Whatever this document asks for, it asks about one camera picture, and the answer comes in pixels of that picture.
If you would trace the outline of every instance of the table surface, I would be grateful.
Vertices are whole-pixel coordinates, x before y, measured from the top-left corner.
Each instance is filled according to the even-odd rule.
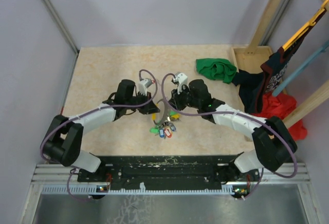
[[[212,97],[238,107],[233,84],[212,81],[199,75],[195,60],[226,58],[230,45],[117,46],[82,48],[66,99],[63,115],[72,116],[97,107],[117,90],[122,79],[138,80],[138,71],[147,69],[161,81],[168,72],[184,72],[189,81],[203,79]],[[166,81],[165,92],[176,86]],[[155,86],[149,91],[153,94]],[[154,101],[162,98],[160,91]],[[187,113],[196,113],[186,108]],[[177,132],[161,139],[149,132],[151,115],[139,112],[107,123],[83,137],[82,149],[95,155],[227,155],[253,149],[243,135],[215,125],[201,117],[181,117],[175,122]]]

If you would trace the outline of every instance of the green cloth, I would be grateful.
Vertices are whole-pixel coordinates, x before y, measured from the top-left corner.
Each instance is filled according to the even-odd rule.
[[[227,59],[206,58],[196,60],[196,71],[207,79],[223,80],[229,84],[236,74],[236,67]]]

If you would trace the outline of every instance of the gray wall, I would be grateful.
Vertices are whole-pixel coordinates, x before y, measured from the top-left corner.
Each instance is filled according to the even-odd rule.
[[[17,223],[75,56],[41,0],[0,0],[0,223]]]
[[[268,0],[52,0],[78,47],[248,43]]]
[[[292,0],[269,44],[273,50],[284,44],[322,4],[321,0]],[[329,13],[309,33],[288,66],[286,76],[296,69],[313,51],[329,40]],[[329,79],[329,50],[288,85],[288,92],[302,103]],[[329,223],[329,100],[307,115],[303,121],[308,136],[298,142],[298,155],[309,169],[313,185]]]

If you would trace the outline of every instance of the red cloth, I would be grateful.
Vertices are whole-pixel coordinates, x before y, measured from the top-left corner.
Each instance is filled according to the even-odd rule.
[[[294,97],[280,93],[277,97],[272,96],[272,93],[263,95],[263,109],[259,114],[252,114],[258,117],[271,118],[277,116],[280,119],[287,117],[297,107],[297,101]],[[295,141],[304,139],[307,136],[307,130],[300,120],[292,127],[289,132]]]

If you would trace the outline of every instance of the white wall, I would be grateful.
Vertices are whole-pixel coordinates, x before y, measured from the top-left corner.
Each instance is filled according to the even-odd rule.
[[[284,44],[320,8],[321,0],[292,0],[269,44],[273,50]],[[291,59],[286,76],[293,72],[312,52],[329,40],[329,12],[304,40]],[[329,50],[288,85],[288,93],[302,103],[329,79]],[[308,130],[304,141],[298,142],[298,155],[306,162],[313,185],[329,223],[329,100],[303,119]]]
[[[74,53],[41,0],[0,0],[0,223],[17,223]]]
[[[268,0],[51,0],[78,47],[248,43]]]

